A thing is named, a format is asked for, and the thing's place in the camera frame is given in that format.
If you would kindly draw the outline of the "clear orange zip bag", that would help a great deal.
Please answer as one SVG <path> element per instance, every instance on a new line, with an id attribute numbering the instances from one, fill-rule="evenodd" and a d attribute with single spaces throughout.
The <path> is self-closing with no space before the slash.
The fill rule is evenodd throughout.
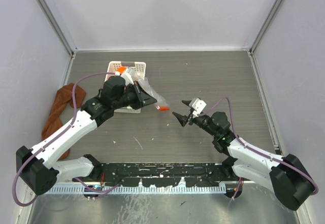
<path id="1" fill-rule="evenodd" d="M 158 111 L 169 111 L 170 106 L 165 98 L 155 91 L 155 89 L 149 84 L 149 81 L 146 77 L 141 78 L 140 76 L 136 75 L 133 76 L 133 80 L 137 81 L 146 93 L 157 100 L 154 105 Z"/>

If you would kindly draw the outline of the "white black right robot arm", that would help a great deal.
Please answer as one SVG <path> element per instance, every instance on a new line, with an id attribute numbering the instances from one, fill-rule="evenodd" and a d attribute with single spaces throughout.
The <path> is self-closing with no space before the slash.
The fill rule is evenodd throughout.
<path id="1" fill-rule="evenodd" d="M 318 193 L 318 186 L 296 156 L 277 155 L 246 142 L 231 129 L 231 117 L 224 112 L 207 115 L 206 103 L 199 98 L 183 103 L 189 107 L 189 114 L 173 115 L 181 126 L 195 124 L 213 137 L 214 148 L 227 155 L 222 163 L 226 179 L 251 180 L 273 192 L 282 205 L 293 211 Z"/>

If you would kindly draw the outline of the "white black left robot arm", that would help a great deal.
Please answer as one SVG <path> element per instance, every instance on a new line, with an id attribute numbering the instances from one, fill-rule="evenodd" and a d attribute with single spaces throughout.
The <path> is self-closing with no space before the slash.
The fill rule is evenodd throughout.
<path id="1" fill-rule="evenodd" d="M 110 119 L 115 110 L 127 106 L 137 110 L 156 102 L 156 98 L 139 82 L 127 84 L 122 77 L 110 77 L 98 94 L 87 100 L 68 123 L 31 149 L 22 146 L 16 151 L 17 174 L 37 196 L 46 193 L 59 181 L 77 177 L 99 180 L 102 164 L 92 155 L 62 163 L 58 159 L 82 137 Z"/>

